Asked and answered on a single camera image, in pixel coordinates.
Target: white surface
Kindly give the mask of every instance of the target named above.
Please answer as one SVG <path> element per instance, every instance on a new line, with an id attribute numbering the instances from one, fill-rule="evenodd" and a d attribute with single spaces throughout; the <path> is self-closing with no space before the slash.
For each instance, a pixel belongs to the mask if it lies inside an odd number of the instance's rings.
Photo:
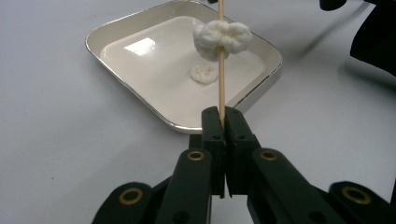
<path id="1" fill-rule="evenodd" d="M 115 187 L 172 174 L 188 136 L 84 46 L 93 28 L 164 2 L 0 2 L 0 223 L 90 223 Z M 262 146 L 282 151 L 321 189 L 349 180 L 389 200 L 396 78 L 348 55 L 372 8 L 229 0 L 225 14 L 283 56 L 280 79 L 246 113 Z M 215 198 L 212 223 L 251 223 L 246 198 Z"/>

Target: wooden skewer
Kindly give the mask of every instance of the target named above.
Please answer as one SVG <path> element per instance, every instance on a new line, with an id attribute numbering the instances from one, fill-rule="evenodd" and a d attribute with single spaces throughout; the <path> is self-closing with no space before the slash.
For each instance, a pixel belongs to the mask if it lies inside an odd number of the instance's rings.
<path id="1" fill-rule="evenodd" d="M 219 20 L 224 20 L 224 2 L 219 0 Z M 224 47 L 219 48 L 219 117 L 221 128 L 224 130 L 225 119 L 225 88 L 224 88 Z"/>

